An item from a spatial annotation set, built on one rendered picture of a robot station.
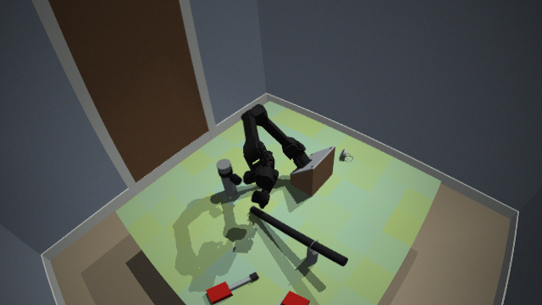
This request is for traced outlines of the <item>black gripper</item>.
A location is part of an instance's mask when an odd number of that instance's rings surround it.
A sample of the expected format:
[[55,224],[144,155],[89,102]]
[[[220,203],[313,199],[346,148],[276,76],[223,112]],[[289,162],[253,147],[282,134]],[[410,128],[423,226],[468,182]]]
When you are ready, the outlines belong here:
[[254,191],[251,196],[251,201],[254,203],[258,203],[260,209],[264,209],[266,205],[268,205],[268,201],[270,198],[270,192],[272,191],[277,179],[279,177],[279,171],[277,169],[274,170],[274,183],[273,186],[267,190],[262,189],[262,191]]

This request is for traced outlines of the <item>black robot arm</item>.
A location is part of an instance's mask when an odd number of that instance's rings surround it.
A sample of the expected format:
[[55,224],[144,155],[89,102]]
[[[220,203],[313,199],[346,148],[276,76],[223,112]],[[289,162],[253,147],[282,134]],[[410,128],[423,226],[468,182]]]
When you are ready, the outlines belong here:
[[[307,166],[312,160],[305,153],[305,146],[294,137],[288,137],[269,117],[265,107],[257,104],[250,110],[247,110],[241,116],[244,132],[245,144],[243,146],[243,156],[250,168],[243,175],[243,183],[256,185],[264,190],[273,186],[274,183],[274,164],[273,153],[267,151],[264,144],[259,140],[257,125],[262,126],[281,146],[283,153],[289,160],[293,159],[298,169]],[[258,162],[254,163],[255,161]],[[252,164],[254,163],[254,164]]]

